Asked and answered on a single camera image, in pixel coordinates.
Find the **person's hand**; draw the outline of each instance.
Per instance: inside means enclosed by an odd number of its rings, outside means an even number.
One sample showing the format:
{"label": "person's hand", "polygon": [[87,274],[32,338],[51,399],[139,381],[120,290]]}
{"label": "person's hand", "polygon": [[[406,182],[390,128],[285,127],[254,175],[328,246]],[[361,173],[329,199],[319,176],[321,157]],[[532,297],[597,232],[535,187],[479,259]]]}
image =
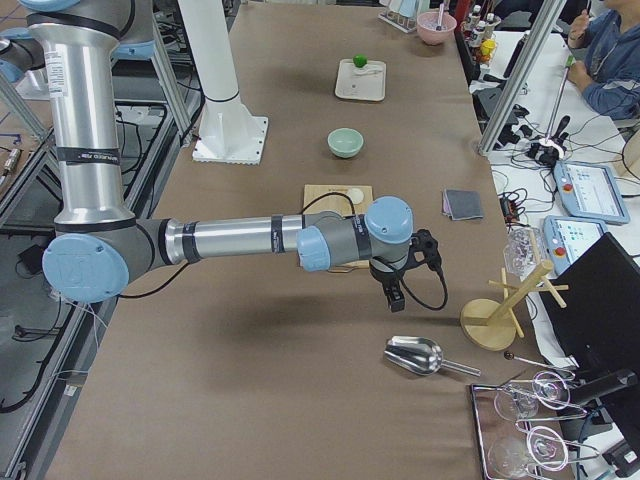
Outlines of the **person's hand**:
{"label": "person's hand", "polygon": [[589,72],[587,71],[587,67],[584,62],[577,61],[569,68],[569,74],[567,75],[567,79],[575,84],[578,89],[582,92],[588,85],[593,83],[593,80],[589,76]]}
{"label": "person's hand", "polygon": [[583,10],[582,13],[576,17],[569,29],[569,44],[572,47],[577,47],[582,43],[584,34],[589,26],[589,12]]}

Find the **green lime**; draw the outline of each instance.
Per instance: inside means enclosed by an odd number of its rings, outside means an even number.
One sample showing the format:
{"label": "green lime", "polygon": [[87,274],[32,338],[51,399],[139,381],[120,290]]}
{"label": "green lime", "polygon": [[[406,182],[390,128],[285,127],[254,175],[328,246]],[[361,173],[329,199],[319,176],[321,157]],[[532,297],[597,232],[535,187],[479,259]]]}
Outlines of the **green lime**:
{"label": "green lime", "polygon": [[358,68],[362,68],[367,64],[367,57],[364,55],[354,55],[353,64]]}

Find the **pink bowl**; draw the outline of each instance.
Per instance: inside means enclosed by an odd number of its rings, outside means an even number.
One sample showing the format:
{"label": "pink bowl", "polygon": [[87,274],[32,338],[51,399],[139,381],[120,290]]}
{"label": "pink bowl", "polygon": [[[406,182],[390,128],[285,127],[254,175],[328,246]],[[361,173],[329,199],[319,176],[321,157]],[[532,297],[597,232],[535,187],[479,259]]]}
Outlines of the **pink bowl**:
{"label": "pink bowl", "polygon": [[458,25],[456,19],[445,13],[442,16],[442,30],[436,30],[438,12],[424,12],[418,15],[418,35],[427,45],[440,45]]}

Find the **computer monitor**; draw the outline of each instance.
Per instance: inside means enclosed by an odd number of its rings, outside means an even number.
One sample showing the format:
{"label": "computer monitor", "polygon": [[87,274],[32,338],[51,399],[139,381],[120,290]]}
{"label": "computer monitor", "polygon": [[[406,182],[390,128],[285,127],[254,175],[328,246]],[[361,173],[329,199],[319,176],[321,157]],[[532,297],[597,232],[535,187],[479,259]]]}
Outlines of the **computer monitor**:
{"label": "computer monitor", "polygon": [[[640,376],[640,267],[611,233],[605,233],[556,284],[567,302],[542,300],[565,354],[580,365],[578,379],[591,381],[620,369]],[[640,385],[600,397],[631,448],[640,454]]]}

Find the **tablet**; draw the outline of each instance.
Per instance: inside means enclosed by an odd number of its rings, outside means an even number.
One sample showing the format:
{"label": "tablet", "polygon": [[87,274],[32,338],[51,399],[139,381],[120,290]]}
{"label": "tablet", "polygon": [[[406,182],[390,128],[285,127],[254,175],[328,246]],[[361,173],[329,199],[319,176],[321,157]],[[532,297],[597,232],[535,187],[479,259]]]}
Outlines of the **tablet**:
{"label": "tablet", "polygon": [[564,272],[604,235],[607,225],[593,218],[556,217],[544,219],[544,239],[557,275]]}
{"label": "tablet", "polygon": [[562,204],[571,216],[616,225],[629,223],[629,212],[608,166],[557,162],[553,176]]}

